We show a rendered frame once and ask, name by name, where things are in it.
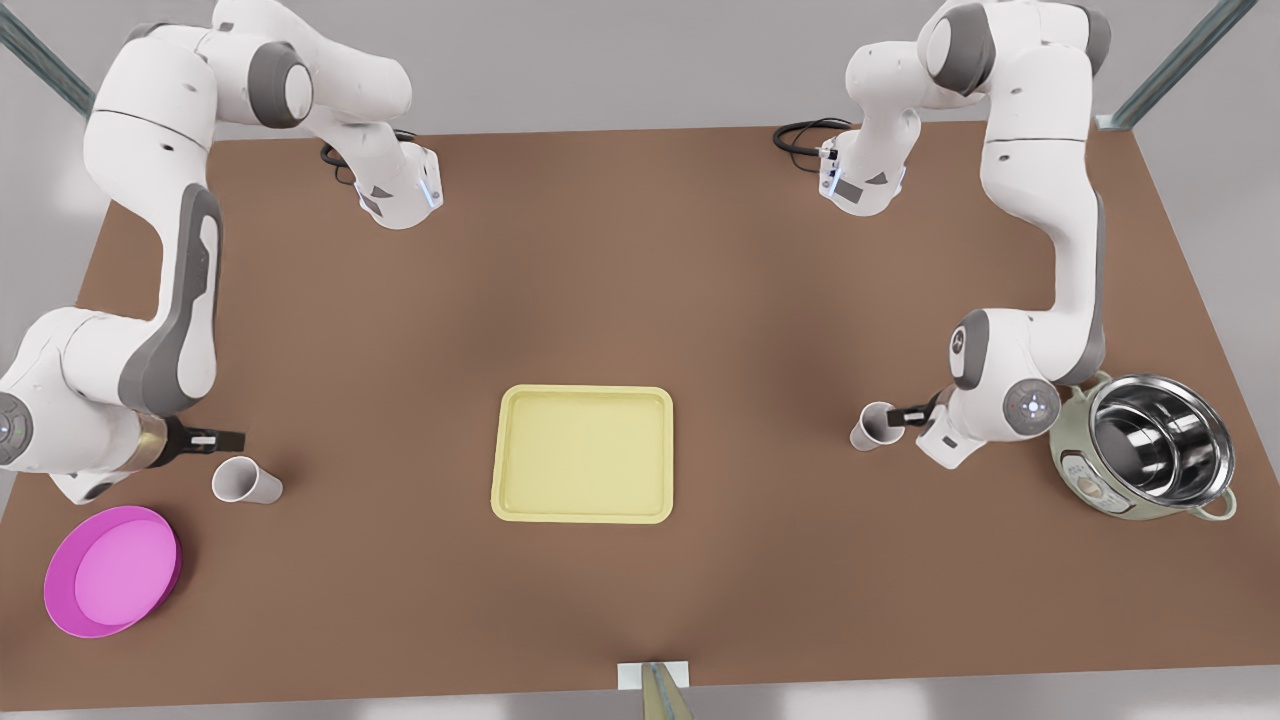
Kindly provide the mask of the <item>pale yellow tray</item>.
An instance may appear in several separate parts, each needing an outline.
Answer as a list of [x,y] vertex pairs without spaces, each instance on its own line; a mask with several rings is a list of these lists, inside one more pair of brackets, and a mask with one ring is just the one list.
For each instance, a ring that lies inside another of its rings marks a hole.
[[675,506],[672,397],[649,386],[509,387],[490,506],[504,521],[664,521]]

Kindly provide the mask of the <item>white paper cup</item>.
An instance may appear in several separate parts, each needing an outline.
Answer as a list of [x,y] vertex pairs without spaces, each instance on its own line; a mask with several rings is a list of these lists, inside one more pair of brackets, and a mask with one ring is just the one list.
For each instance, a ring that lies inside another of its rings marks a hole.
[[283,495],[282,482],[247,456],[223,461],[211,479],[211,491],[223,502],[275,503]]
[[858,423],[850,430],[849,439],[854,448],[870,452],[899,442],[905,434],[902,427],[890,424],[888,413],[893,410],[892,404],[872,402],[860,413]]

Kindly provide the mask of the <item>magenta plate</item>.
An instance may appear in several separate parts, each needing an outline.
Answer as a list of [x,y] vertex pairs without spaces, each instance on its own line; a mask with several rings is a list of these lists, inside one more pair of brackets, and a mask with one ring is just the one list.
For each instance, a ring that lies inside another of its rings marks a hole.
[[45,573],[44,605],[68,635],[113,635],[164,603],[182,564],[178,536],[160,514],[141,506],[108,509],[59,544]]

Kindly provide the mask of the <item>green rice cooker steel pot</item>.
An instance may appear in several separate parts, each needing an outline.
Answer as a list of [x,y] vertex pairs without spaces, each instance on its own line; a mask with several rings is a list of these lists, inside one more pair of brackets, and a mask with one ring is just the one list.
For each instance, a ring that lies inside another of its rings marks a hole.
[[1050,450],[1065,486],[1111,518],[1228,521],[1238,510],[1228,428],[1197,392],[1164,375],[1097,372],[1091,388],[1074,386]]

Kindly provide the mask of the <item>silver frame post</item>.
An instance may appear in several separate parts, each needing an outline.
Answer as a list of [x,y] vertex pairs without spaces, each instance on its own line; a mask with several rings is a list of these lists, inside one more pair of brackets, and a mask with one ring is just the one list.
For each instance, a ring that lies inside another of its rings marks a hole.
[[1260,0],[1217,0],[1178,46],[1111,114],[1096,115],[1098,131],[1132,131]]
[[0,45],[81,117],[90,118],[95,101],[92,88],[3,3],[0,3]]
[[684,691],[690,687],[687,661],[617,665],[617,688],[640,691],[643,720],[695,720]]

